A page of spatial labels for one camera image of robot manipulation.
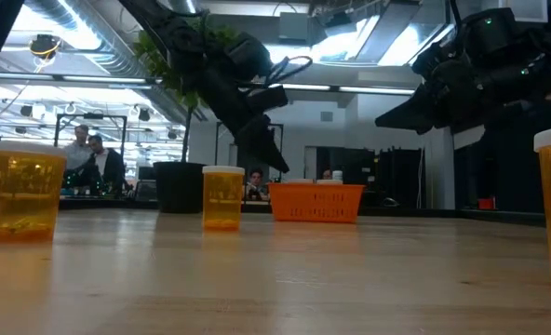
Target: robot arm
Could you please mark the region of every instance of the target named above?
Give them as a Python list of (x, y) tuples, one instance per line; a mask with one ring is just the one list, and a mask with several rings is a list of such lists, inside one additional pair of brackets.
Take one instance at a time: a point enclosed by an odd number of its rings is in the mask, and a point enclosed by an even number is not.
[(175, 13), (155, 0), (119, 1), (151, 36), (170, 68), (181, 75), (183, 89), (198, 93), (234, 135), (235, 144), (271, 167), (288, 172), (268, 129), (270, 119), (263, 114), (288, 104), (283, 87), (266, 85), (264, 91), (252, 96), (238, 89), (257, 75), (270, 78), (277, 68), (263, 44), (241, 33), (232, 45), (220, 46), (184, 19), (204, 13)]
[(482, 124), (501, 117), (511, 102), (535, 102), (551, 93), (551, 33), (519, 31), (510, 8), (456, 22), (451, 42), (432, 45), (414, 62), (412, 70), (424, 83), (377, 118), (377, 126), (422, 134), (432, 127)]

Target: red object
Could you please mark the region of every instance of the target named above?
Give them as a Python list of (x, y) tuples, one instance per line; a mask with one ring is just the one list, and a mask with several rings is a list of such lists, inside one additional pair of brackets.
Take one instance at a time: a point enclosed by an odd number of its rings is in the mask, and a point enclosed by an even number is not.
[(495, 209), (495, 201), (493, 198), (478, 199), (478, 209)]
[(363, 185), (269, 183), (277, 221), (354, 223)]

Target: table surface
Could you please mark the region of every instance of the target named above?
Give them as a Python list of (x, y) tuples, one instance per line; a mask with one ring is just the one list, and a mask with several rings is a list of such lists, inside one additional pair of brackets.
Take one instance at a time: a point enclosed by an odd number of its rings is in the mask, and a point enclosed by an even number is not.
[(0, 247), (0, 335), (551, 334), (542, 228), (447, 219), (272, 222), (62, 212)]

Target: person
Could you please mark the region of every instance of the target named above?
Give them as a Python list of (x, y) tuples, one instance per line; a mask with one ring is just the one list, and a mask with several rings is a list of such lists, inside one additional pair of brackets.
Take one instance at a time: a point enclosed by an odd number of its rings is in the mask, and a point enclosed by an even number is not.
[(80, 125), (74, 128), (75, 141), (64, 147), (67, 153), (66, 170), (71, 171), (80, 168), (91, 156), (91, 148), (87, 145), (89, 127)]
[(326, 169), (325, 171), (323, 171), (323, 179), (324, 180), (330, 180), (331, 179), (331, 170), (330, 169)]
[(250, 171), (247, 189), (247, 198), (250, 200), (269, 199), (267, 187), (263, 185), (263, 170), (259, 167)]
[(110, 183), (113, 190), (122, 190), (125, 182), (125, 163), (123, 157), (114, 149), (106, 149), (99, 135), (89, 137), (89, 147), (92, 154), (89, 162), (94, 164), (104, 183)]

